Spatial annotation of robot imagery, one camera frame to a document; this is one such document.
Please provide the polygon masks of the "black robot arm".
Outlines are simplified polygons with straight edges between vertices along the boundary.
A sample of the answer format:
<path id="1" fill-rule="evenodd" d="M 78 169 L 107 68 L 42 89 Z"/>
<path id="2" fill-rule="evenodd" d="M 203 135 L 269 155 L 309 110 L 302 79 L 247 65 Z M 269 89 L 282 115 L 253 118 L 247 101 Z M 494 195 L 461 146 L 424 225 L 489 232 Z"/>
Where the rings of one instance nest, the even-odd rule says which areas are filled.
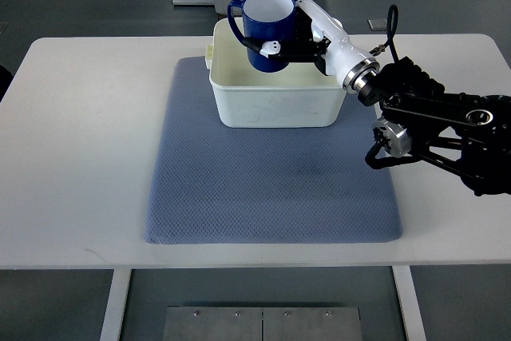
<path id="1" fill-rule="evenodd" d="M 476 196 L 510 192 L 510 98 L 447 93 L 394 45 L 398 7 L 390 6 L 386 42 L 392 63 L 355 82 L 358 100 L 378 105 L 374 145 L 365 162 L 384 169 L 419 161 L 458 176 Z"/>

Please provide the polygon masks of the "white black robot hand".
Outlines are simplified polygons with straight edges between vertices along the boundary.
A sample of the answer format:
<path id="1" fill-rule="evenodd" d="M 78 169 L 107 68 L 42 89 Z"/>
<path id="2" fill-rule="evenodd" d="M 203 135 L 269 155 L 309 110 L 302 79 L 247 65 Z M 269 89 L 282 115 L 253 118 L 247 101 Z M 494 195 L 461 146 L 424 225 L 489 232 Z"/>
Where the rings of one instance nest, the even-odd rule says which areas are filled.
<path id="1" fill-rule="evenodd" d="M 379 64 L 374 55 L 355 47 L 341 23 L 314 1 L 295 0 L 295 5 L 295 36 L 268 46 L 252 39 L 245 46 L 252 66 L 272 73 L 292 62 L 313 63 L 347 92 L 357 93 L 361 99 L 375 99 Z"/>

